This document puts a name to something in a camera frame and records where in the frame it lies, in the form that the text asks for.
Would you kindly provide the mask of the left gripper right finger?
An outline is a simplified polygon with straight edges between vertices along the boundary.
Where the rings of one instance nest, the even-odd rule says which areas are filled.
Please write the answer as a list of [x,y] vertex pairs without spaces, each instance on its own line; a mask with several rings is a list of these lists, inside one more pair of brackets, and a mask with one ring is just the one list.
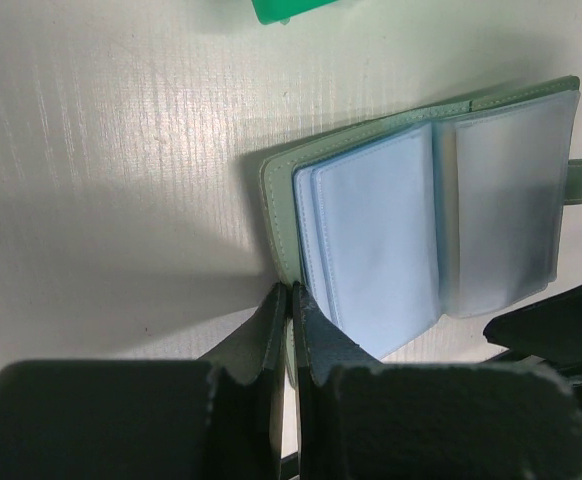
[[582,409],[553,370],[382,363],[292,291],[304,479],[582,479]]

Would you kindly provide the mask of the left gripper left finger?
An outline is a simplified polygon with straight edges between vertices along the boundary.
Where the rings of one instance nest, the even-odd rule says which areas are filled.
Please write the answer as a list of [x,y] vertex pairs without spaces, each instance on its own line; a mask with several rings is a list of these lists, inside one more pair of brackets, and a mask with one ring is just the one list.
[[276,479],[287,289],[196,360],[0,371],[0,479]]

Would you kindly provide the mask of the sage green card holder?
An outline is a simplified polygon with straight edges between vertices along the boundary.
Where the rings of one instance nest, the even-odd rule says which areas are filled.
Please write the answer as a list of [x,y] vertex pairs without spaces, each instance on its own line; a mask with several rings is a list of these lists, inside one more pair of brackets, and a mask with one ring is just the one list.
[[557,276],[580,80],[564,76],[361,122],[267,158],[259,187],[283,283],[383,359],[441,317],[473,317]]

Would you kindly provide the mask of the green plastic bin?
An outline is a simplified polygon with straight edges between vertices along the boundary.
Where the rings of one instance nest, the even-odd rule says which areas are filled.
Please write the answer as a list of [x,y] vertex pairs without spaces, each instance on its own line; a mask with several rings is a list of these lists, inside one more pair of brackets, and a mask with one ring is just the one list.
[[355,0],[252,0],[256,17],[262,25],[286,23],[297,15],[322,7],[352,7]]

